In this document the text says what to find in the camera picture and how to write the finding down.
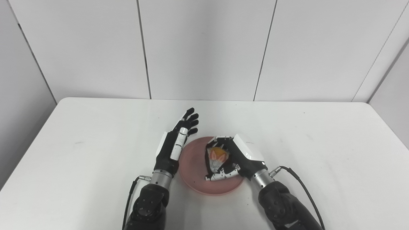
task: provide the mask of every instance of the black robotic finger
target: black robotic finger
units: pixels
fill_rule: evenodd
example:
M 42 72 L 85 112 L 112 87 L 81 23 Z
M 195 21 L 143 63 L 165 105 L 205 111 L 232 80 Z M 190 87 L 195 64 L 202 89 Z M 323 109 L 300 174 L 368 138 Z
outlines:
M 192 127 L 194 127 L 194 126 L 196 126 L 196 125 L 198 125 L 198 124 L 199 124 L 199 120 L 194 120 L 194 121 L 190 122 L 190 125 L 191 125 Z
M 192 116 L 190 116 L 190 117 L 187 119 L 187 121 L 188 121 L 188 122 L 192 122 L 192 121 L 194 121 L 194 120 L 197 120 L 198 118 L 199 118 L 199 114 L 195 113 L 195 114 L 193 114 Z
M 198 132 L 198 128 L 193 128 L 193 129 L 189 130 L 189 132 L 187 132 L 187 136 L 190 136 L 190 135 L 195 134 L 197 132 Z
M 187 119 L 190 115 L 192 115 L 195 112 L 195 108 L 190 108 L 186 111 L 186 113 L 183 115 L 183 119 Z

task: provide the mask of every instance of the robotic arm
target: robotic arm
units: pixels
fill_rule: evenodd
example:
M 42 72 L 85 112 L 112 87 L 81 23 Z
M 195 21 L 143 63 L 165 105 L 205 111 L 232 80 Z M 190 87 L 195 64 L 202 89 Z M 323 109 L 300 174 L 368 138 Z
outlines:
M 152 177 L 139 176 L 132 184 L 129 192 L 130 197 L 138 179 L 147 180 L 150 183 L 141 189 L 138 199 L 133 205 L 133 210 L 126 221 L 125 230 L 163 230 L 165 229 L 166 206 L 169 202 L 169 186 L 172 178 L 179 168 L 179 156 L 189 135 L 198 131 L 194 128 L 199 124 L 199 115 L 194 108 L 186 111 L 183 117 L 170 132 L 165 132 L 157 149 L 156 164 L 153 168 Z
M 199 115 L 194 108 L 188 109 L 170 132 L 165 132 L 157 149 L 156 164 L 152 176 L 139 176 L 131 186 L 124 217 L 123 230 L 164 230 L 166 207 L 169 202 L 169 186 L 179 168 L 179 156 L 189 135 L 198 131 Z M 308 209 L 282 183 L 273 176 L 281 168 L 271 173 L 255 144 L 243 135 L 235 137 L 215 137 L 206 148 L 219 147 L 229 152 L 229 157 L 216 171 L 210 170 L 209 155 L 205 154 L 209 175 L 206 180 L 220 180 L 235 175 L 249 179 L 259 190 L 258 202 L 264 208 L 268 219 L 277 230 L 323 230 Z M 138 179 L 149 181 L 140 192 L 127 218 L 131 195 Z
M 278 167 L 271 173 L 265 165 L 261 153 L 255 144 L 244 135 L 232 137 L 215 137 L 206 146 L 206 149 L 219 147 L 229 152 L 227 160 L 215 171 L 209 165 L 211 154 L 205 154 L 209 174 L 206 180 L 221 180 L 237 174 L 249 179 L 259 190 L 258 202 L 263 207 L 267 218 L 277 230 L 323 230 L 308 209 L 295 197 L 289 189 L 275 181 L 275 176 L 281 168 L 293 171 L 286 167 Z

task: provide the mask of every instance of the black robotic forearm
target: black robotic forearm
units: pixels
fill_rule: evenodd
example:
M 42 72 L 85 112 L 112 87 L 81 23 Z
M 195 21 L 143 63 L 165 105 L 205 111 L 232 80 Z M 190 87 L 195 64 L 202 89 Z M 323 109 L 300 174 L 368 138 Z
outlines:
M 199 115 L 188 109 L 172 131 L 165 133 L 158 147 L 156 163 L 150 183 L 141 189 L 125 230 L 164 230 L 166 206 L 169 202 L 169 186 L 179 168 L 179 156 L 187 137 L 198 131 Z
M 322 230 L 309 210 L 279 181 L 261 189 L 258 202 L 277 230 Z

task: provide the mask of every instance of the panel seam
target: panel seam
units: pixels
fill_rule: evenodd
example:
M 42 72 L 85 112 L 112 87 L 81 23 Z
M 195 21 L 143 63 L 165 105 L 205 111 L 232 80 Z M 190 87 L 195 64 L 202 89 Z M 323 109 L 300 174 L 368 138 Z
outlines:
M 44 80 L 44 82 L 45 82 L 45 85 L 47 86 L 47 89 L 48 89 L 48 91 L 50 92 L 51 97 L 52 97 L 53 100 L 54 100 L 54 103 L 57 104 L 57 100 L 55 100 L 54 94 L 52 93 L 51 88 L 50 88 L 50 86 L 49 86 L 47 80 L 45 79 L 44 73 L 43 73 L 43 71 L 41 70 L 41 67 L 40 67 L 40 65 L 39 65 L 39 63 L 38 63 L 38 61 L 37 61 L 37 58 L 36 58 L 36 56 L 34 55 L 33 49 L 31 48 L 30 43 L 28 42 L 27 37 L 26 37 L 26 35 L 24 34 L 23 29 L 21 28 L 21 25 L 20 25 L 20 23 L 18 22 L 17 16 L 16 16 L 16 14 L 14 13 L 13 7 L 11 7 L 11 4 L 10 4 L 9 0 L 7 0 L 7 3 L 9 4 L 10 10 L 11 10 L 12 14 L 14 15 L 14 19 L 15 19 L 16 22 L 17 22 L 18 28 L 20 29 L 21 34 L 23 35 L 24 41 L 26 42 L 26 44 L 27 44 L 27 46 L 28 46 L 28 48 L 29 48 L 29 50 L 30 50 L 31 55 L 33 56 L 33 59 L 34 59 L 36 65 L 37 65 L 37 68 L 38 68 L 38 70 L 40 71 L 41 76 L 43 77 L 43 80 Z
M 143 50 L 143 52 L 144 52 L 146 79 L 147 79 L 147 82 L 148 82 L 148 90 L 149 90 L 149 99 L 152 99 L 151 84 L 150 84 L 150 82 L 149 82 L 149 73 L 148 73 L 148 62 L 146 61 L 144 32 L 142 31 L 142 19 L 141 19 L 141 10 L 140 10 L 140 8 L 139 8 L 139 0 L 136 0 L 136 5 L 137 5 L 137 7 L 138 7 L 139 27 L 140 27 L 140 30 L 141 30 L 142 50 Z
M 364 79 L 362 80 L 361 84 L 359 85 L 359 87 L 358 87 L 358 89 L 357 89 L 357 92 L 356 92 L 356 93 L 355 93 L 355 95 L 353 96 L 353 98 L 352 98 L 351 102 L 353 102 L 353 100 L 355 99 L 356 95 L 357 95 L 357 94 L 358 94 L 358 92 L 359 92 L 359 89 L 361 88 L 362 84 L 365 82 L 366 77 L 368 76 L 368 74 L 369 74 L 369 72 L 371 71 L 371 69 L 372 69 L 373 65 L 375 64 L 376 60 L 378 59 L 378 57 L 379 57 L 380 53 L 382 52 L 382 50 L 383 50 L 383 48 L 384 48 L 385 44 L 388 42 L 389 37 L 391 36 L 391 34 L 392 34 L 393 30 L 395 29 L 395 27 L 396 27 L 396 25 L 398 24 L 398 22 L 399 22 L 400 18 L 402 17 L 403 12 L 405 12 L 406 7 L 408 6 L 408 4 L 409 4 L 409 1 L 406 3 L 405 7 L 403 8 L 402 12 L 400 13 L 398 20 L 396 21 L 396 23 L 395 23 L 395 24 L 394 24 L 394 26 L 392 27 L 391 32 L 389 33 L 389 35 L 388 35 L 388 37 L 386 38 L 385 42 L 383 43 L 383 45 L 382 45 L 381 49 L 379 50 L 378 54 L 376 55 L 375 60 L 373 61 L 373 63 L 372 63 L 372 65 L 371 65 L 371 67 L 369 68 L 369 70 L 368 70 L 368 72 L 366 73 L 366 75 L 365 75 Z M 372 98 L 373 94 L 375 93 L 375 91 L 376 91 L 378 88 L 379 88 L 379 85 L 376 87 L 376 89 L 374 90 L 374 92 L 372 92 L 372 95 L 371 95 L 371 97 L 368 99 L 367 103 L 368 103 L 368 102 L 371 100 L 371 98 Z
M 274 4 L 273 15 L 271 16 L 270 28 L 268 29 L 267 40 L 266 40 L 266 42 L 265 42 L 264 53 L 263 53 L 263 59 L 261 59 L 260 72 L 258 73 L 258 79 L 257 79 L 257 84 L 256 84 L 256 90 L 254 91 L 253 101 L 256 100 L 256 93 L 257 93 L 258 83 L 259 83 L 259 81 L 260 81 L 261 70 L 263 69 L 265 52 L 266 52 L 266 50 L 267 50 L 268 39 L 269 39 L 269 37 L 270 37 L 271 25 L 273 25 L 274 14 L 276 13 L 277 2 L 278 2 L 278 0 L 276 0 L 276 2 L 275 2 L 275 4 Z

